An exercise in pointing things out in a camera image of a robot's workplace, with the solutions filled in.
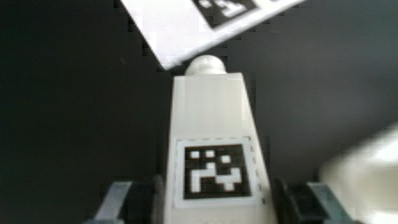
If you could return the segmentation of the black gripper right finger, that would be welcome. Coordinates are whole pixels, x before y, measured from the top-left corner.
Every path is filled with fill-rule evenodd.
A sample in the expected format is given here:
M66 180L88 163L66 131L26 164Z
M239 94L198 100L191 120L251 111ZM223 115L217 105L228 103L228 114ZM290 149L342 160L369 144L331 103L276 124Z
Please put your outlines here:
M276 178L273 197L280 224L356 224L326 183Z

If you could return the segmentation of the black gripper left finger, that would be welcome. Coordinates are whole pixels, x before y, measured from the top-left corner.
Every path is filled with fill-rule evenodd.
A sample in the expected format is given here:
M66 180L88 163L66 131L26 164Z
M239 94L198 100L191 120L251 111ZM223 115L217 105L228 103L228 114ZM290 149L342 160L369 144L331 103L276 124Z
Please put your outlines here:
M88 224L164 223L164 178L146 181L116 181Z

